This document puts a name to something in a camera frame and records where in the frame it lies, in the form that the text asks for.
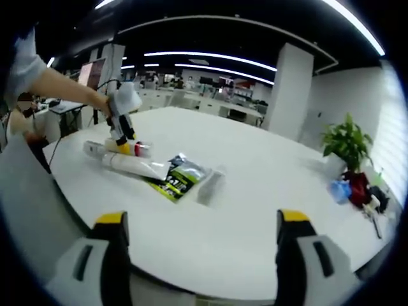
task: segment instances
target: black ceiling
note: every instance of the black ceiling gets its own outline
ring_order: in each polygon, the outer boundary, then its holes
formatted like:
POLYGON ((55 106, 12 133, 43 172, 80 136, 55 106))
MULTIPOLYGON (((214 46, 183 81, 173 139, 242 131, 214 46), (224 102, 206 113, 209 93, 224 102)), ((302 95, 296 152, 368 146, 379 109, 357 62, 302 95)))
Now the black ceiling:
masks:
MULTIPOLYGON (((322 0, 252 0, 252 1, 216 1, 206 0, 191 2, 191 0, 149 0, 132 1, 117 0, 116 7, 104 8, 94 11, 92 7, 99 1, 75 1, 75 7, 67 11, 76 11, 76 16, 86 12, 91 13, 93 20, 99 19, 102 24, 104 17, 115 14, 106 24, 115 31, 121 32, 144 22, 187 15, 218 15, 234 17, 236 14, 241 19, 255 20, 270 24, 302 37, 319 48, 329 53, 339 61, 334 69, 347 69, 378 64, 379 56, 371 44, 358 32, 344 17, 339 15, 322 0)), ((384 16, 390 11, 384 11, 384 2, 354 0, 345 5, 352 9, 354 14, 372 31, 386 52, 393 39, 396 38, 394 29, 398 27, 395 18, 388 20, 384 16)), ((47 22, 40 24, 37 30, 38 51, 46 59, 55 54, 63 54, 72 41, 78 39, 78 33, 87 33, 88 23, 81 24, 80 18, 61 18, 61 22, 47 22), (56 36, 65 39, 55 43, 56 36)), ((333 61, 321 52, 299 42, 294 38, 277 31, 248 24, 242 21, 220 19, 187 19, 166 21, 139 27, 115 37, 116 43, 126 46, 128 60, 125 64, 142 65, 147 62, 159 62, 163 66, 172 66, 175 62, 188 62, 191 57, 151 57, 143 58, 145 52, 159 51, 200 51, 226 54, 243 57, 253 61, 275 66, 279 50, 290 42, 315 55, 315 70, 331 64, 333 61)), ((65 68, 78 68, 89 58, 83 52, 76 59, 65 60, 65 68)), ((248 74, 267 79, 273 79, 271 71, 254 66, 231 62, 222 59, 206 60, 211 66, 234 69, 248 74)))

